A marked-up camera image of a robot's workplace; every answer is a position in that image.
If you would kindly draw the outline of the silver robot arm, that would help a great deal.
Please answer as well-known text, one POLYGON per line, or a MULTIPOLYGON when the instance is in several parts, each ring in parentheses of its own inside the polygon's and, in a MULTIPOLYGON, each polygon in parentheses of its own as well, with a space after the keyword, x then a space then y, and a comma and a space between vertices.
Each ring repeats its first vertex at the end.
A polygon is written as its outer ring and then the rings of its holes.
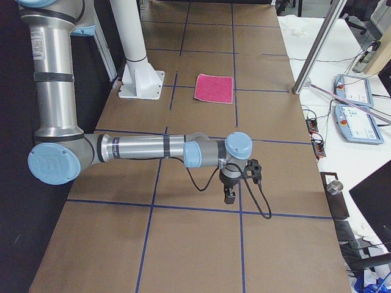
POLYGON ((224 186, 224 201, 235 200, 234 187, 261 181, 251 158, 252 140, 234 132, 224 140, 191 135, 125 136, 86 134, 76 115, 71 52, 72 35, 95 32, 93 1, 19 1, 20 17, 29 26, 40 128, 28 155, 31 173, 50 185, 74 180, 92 165, 111 160, 176 159, 190 168, 213 167, 224 186))

